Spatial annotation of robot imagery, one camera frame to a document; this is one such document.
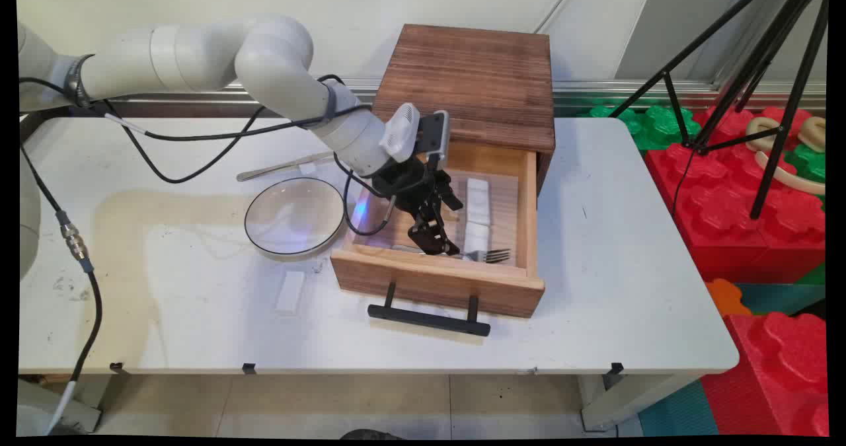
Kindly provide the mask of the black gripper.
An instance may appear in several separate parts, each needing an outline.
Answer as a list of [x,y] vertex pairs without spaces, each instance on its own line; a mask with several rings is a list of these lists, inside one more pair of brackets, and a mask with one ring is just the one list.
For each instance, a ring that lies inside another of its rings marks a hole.
[[394,206],[414,218],[408,237],[423,253],[457,256],[460,249],[446,235],[441,206],[459,211],[463,202],[453,191],[450,175],[438,168],[439,163],[439,157],[430,157],[425,163],[411,157],[387,164],[371,176],[371,181],[381,196],[395,196]]

